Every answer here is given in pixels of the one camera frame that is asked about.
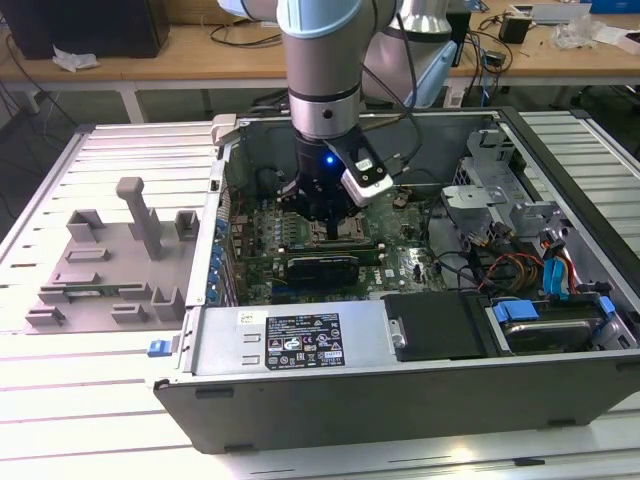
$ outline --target black box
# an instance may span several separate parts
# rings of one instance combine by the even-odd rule
[[[524,42],[532,19],[529,17],[512,17],[505,15],[498,37],[504,43],[521,44]]]
[[[447,7],[447,21],[451,25],[451,40],[456,42],[458,49],[456,56],[453,58],[453,66],[460,64],[462,50],[464,49],[464,39],[469,31],[469,21],[471,20],[471,12],[463,0],[450,0]]]
[[[27,59],[53,57],[53,45],[98,57],[155,57],[169,35],[164,0],[0,0]]]

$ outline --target power supply label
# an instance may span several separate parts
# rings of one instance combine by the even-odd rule
[[[270,370],[344,365],[337,313],[268,317],[265,344]]]

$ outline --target desk leg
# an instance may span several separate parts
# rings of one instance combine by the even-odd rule
[[[119,92],[122,97],[122,103],[124,103],[124,108],[127,109],[129,121],[131,123],[147,123],[147,114],[138,98],[138,92],[133,88],[122,89],[119,90]]]
[[[467,82],[462,79],[452,78],[447,93],[444,97],[444,108],[460,108],[462,107],[462,99],[464,92],[467,90]]]

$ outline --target floor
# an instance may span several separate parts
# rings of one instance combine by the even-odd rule
[[[253,98],[268,91],[217,90],[211,92],[215,113],[246,111]],[[572,89],[575,95],[578,89]],[[494,98],[494,105],[511,105],[520,111],[549,110],[553,88],[512,88]],[[560,107],[573,108],[569,97]],[[79,124],[127,123],[118,94],[111,92],[65,92],[57,96],[60,106]],[[16,114],[0,130],[0,239],[4,238],[56,161],[74,131],[50,100],[39,96],[40,113],[28,117]],[[211,118],[204,112],[199,91],[144,92],[143,104],[151,122],[183,122]],[[468,105],[480,103],[480,95],[469,96]],[[631,152],[640,148],[640,114],[632,111],[633,100],[610,87],[594,87],[581,97],[587,110],[614,138]]]

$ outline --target wire bundle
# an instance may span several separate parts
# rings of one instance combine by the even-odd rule
[[[507,60],[505,64],[501,65],[500,67],[496,67],[493,65],[489,65],[487,63],[487,57],[486,57],[487,50],[483,48],[481,45],[480,35],[487,37],[489,39],[492,39],[494,42],[502,45],[506,49]],[[494,86],[491,94],[489,94],[488,92],[488,87],[486,85],[483,86],[482,100],[481,100],[480,106],[485,106],[485,104],[489,105],[491,100],[495,97],[495,94],[497,93],[498,88],[500,86],[500,76],[503,75],[507,70],[511,68],[511,65],[513,63],[513,51],[511,50],[511,47],[509,47],[509,45],[504,43],[498,37],[496,37],[495,35],[491,35],[490,33],[486,33],[484,31],[469,30],[469,32],[467,33],[467,38],[468,38],[468,41],[466,43],[471,44],[474,48],[476,68],[475,68],[473,77],[471,77],[471,83],[469,84],[469,87],[467,88],[467,91],[464,94],[462,103],[464,104],[469,98],[469,94],[471,93],[471,90],[473,89],[473,86],[475,85],[476,80],[478,80],[479,84],[482,84],[482,78],[486,73],[488,75],[494,75],[495,77],[493,82]]]

